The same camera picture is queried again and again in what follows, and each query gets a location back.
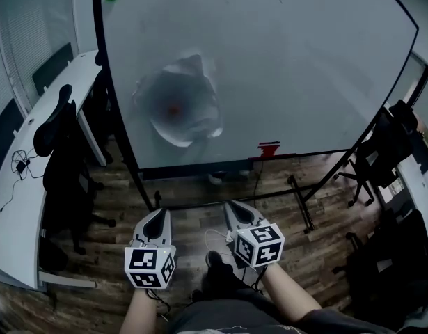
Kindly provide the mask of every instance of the red object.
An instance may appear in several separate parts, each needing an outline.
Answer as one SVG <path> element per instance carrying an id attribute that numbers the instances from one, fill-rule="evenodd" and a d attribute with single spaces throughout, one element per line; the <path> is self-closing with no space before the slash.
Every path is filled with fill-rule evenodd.
<path id="1" fill-rule="evenodd" d="M 180 108 L 178 106 L 171 106 L 168 109 L 169 115 L 176 116 L 180 113 Z"/>
<path id="2" fill-rule="evenodd" d="M 262 150 L 262 154 L 260 155 L 260 158 L 267 158 L 267 157 L 273 157 L 276 153 L 276 150 L 280 147 L 279 141 L 274 142 L 261 142 L 258 145 L 258 148 Z"/>

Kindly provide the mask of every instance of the white cube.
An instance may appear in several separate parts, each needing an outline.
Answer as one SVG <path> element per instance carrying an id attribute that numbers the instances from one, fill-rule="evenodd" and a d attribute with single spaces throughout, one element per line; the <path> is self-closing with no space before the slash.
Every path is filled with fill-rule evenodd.
<path id="1" fill-rule="evenodd" d="M 234 252 L 251 267 L 279 261 L 285 237 L 276 224 L 236 231 Z"/>
<path id="2" fill-rule="evenodd" d="M 135 288 L 164 289 L 174 270 L 171 248 L 125 248 L 124 271 Z"/>

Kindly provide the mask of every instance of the whiteboard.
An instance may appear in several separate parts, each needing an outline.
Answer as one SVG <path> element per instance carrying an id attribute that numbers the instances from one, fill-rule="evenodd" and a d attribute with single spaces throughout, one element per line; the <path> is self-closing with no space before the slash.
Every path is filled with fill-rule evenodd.
<path id="1" fill-rule="evenodd" d="M 349 149 L 418 32 L 396 0 L 102 0 L 102 16 L 97 34 L 141 169 L 259 157 L 275 141 L 275 156 Z M 182 148 L 132 94 L 188 51 L 211 67 L 223 129 Z"/>

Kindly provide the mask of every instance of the table leg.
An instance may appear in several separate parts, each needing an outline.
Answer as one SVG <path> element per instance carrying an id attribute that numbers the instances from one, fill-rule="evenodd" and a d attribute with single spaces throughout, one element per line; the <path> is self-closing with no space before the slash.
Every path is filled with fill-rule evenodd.
<path id="1" fill-rule="evenodd" d="M 84 115 L 84 111 L 80 110 L 77 121 L 79 125 L 81 126 L 82 132 L 84 133 L 84 136 L 87 139 L 88 144 L 90 145 L 91 150 L 93 151 L 93 154 L 96 157 L 96 160 L 99 162 L 101 166 L 106 166 L 107 161 L 104 157 L 104 155 L 101 152 L 100 147 L 98 146 L 95 137 L 93 136 L 93 133 L 91 132 L 90 126 L 88 125 L 86 116 Z"/>
<path id="2" fill-rule="evenodd" d="M 39 271 L 39 281 L 55 283 L 63 286 L 96 288 L 95 281 L 77 280 L 75 278 L 57 276 L 43 271 Z"/>

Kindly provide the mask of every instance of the black shoe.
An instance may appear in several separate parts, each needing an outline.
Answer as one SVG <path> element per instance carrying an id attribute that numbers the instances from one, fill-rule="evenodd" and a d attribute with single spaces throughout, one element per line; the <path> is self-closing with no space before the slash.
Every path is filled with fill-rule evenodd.
<path id="1" fill-rule="evenodd" d="M 210 268 L 216 264 L 223 264 L 223 259 L 219 253 L 211 250 L 206 254 L 206 265 Z"/>
<path id="2" fill-rule="evenodd" d="M 192 300 L 192 303 L 202 301 L 203 293 L 199 289 L 193 290 L 191 295 L 191 300 Z"/>

